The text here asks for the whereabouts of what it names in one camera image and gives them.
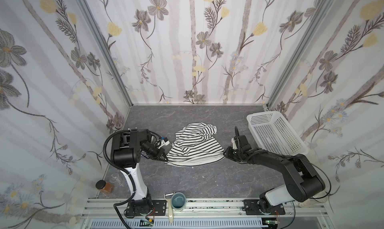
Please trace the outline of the black white striped tank top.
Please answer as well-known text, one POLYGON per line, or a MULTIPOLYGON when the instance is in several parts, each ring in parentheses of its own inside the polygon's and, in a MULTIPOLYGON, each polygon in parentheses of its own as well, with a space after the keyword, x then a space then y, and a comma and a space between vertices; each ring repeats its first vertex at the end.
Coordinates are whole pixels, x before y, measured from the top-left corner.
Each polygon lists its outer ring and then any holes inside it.
POLYGON ((203 122, 191 123, 175 133, 176 139, 167 153, 168 165, 195 167, 218 162, 224 148, 214 137, 216 126, 203 122))

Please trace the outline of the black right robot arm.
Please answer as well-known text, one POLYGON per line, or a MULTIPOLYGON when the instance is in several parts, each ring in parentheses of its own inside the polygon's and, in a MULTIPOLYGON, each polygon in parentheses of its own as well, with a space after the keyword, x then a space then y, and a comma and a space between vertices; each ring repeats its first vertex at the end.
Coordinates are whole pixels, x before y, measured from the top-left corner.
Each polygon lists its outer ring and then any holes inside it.
POLYGON ((281 155, 261 148, 253 149, 246 136, 236 135, 232 146, 223 155, 241 164, 260 165, 282 174, 284 184, 264 192, 259 197, 264 211, 286 202, 304 202, 326 188, 314 165, 303 154, 281 155))

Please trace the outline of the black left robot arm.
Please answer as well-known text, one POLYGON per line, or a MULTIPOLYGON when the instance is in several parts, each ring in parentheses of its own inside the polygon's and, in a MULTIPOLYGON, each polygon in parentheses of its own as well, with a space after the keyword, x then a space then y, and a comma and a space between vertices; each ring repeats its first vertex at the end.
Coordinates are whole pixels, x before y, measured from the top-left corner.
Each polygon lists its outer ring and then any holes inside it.
POLYGON ((110 140, 112 146, 109 164, 123 173, 133 194, 133 200, 145 199, 150 193, 140 171, 141 157, 167 162, 165 146, 168 146, 170 141, 148 129, 117 131, 105 141, 105 146, 110 140))

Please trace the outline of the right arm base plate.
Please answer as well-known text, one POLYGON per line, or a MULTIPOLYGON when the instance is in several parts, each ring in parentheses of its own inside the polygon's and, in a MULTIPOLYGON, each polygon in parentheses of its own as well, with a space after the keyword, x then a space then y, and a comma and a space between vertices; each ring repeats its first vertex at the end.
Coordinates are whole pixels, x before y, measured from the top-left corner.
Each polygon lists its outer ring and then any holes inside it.
POLYGON ((271 206, 267 201, 262 199, 248 199, 243 201, 244 206, 242 210, 246 212, 247 216, 278 216, 285 215, 285 209, 282 204, 271 206))

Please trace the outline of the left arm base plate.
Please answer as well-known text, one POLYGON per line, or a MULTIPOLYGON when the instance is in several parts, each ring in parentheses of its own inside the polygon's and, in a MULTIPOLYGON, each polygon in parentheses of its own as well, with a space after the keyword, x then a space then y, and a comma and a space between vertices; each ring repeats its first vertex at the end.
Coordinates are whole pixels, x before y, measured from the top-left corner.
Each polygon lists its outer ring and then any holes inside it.
POLYGON ((167 205, 168 203, 166 200, 132 200, 125 209, 124 216, 129 219, 149 214, 164 216, 166 214, 167 205))

